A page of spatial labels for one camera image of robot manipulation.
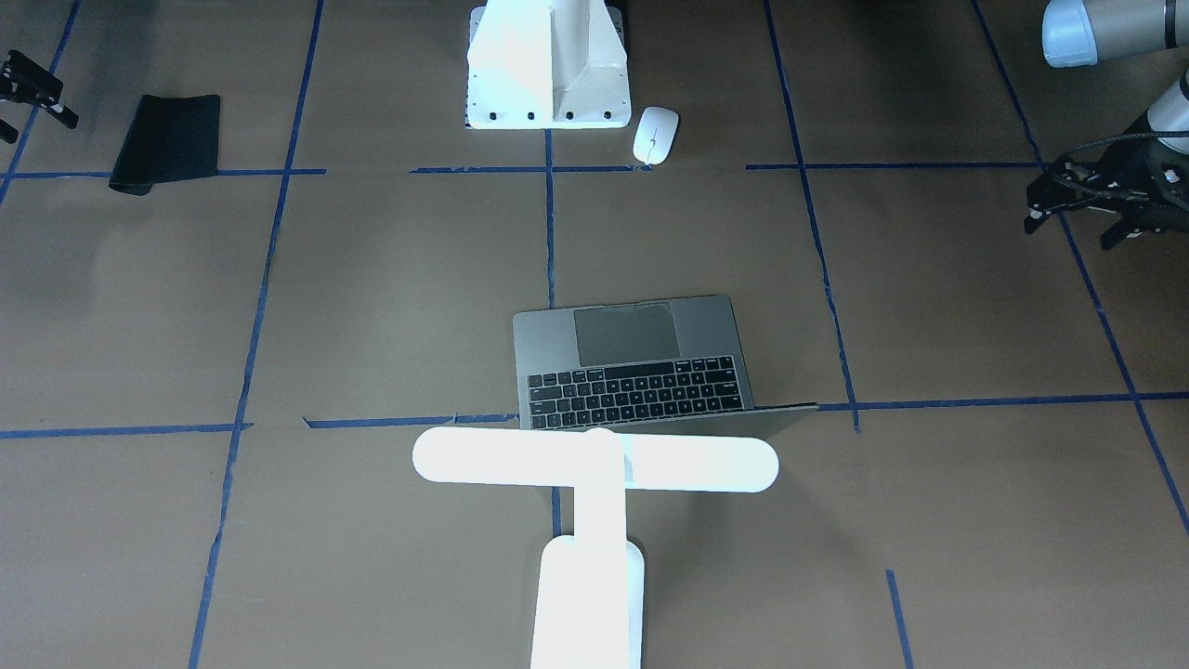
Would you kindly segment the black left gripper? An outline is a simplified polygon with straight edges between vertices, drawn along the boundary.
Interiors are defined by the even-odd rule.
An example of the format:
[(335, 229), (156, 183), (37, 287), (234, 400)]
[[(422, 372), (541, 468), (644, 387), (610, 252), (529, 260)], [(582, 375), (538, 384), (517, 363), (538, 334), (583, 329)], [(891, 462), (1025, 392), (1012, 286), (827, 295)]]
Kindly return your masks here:
[[(1131, 190), (1143, 198), (1127, 200)], [(1185, 153), (1156, 137), (1121, 140), (1105, 150), (1101, 173), (1095, 165), (1071, 160), (1052, 164), (1028, 182), (1025, 194), (1026, 234), (1057, 213), (1093, 207), (1121, 217), (1101, 233), (1105, 251), (1146, 233), (1188, 232)]]

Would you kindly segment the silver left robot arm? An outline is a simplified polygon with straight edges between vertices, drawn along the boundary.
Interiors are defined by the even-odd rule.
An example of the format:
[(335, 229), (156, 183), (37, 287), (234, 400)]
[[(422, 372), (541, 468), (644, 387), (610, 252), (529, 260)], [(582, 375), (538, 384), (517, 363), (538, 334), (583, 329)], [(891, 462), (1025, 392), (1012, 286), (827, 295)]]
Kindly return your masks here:
[[(1185, 48), (1184, 1), (1050, 1), (1043, 55), (1053, 68)], [(1122, 133), (1087, 141), (1053, 158), (1026, 188), (1024, 232), (1063, 212), (1116, 215), (1101, 233), (1113, 250), (1144, 233), (1188, 231), (1188, 81), (1182, 72)]]

